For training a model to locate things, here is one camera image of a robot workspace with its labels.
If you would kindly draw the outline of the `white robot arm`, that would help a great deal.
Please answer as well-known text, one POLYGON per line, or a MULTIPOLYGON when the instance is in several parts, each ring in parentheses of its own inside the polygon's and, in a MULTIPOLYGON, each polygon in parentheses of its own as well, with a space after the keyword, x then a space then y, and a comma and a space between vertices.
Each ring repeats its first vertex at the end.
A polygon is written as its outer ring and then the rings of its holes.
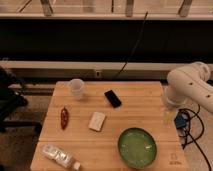
POLYGON ((171 70, 167 75, 168 86, 162 99, 168 108, 178 108, 191 99, 213 114, 213 86, 207 81, 211 72, 207 64, 193 62, 171 70))

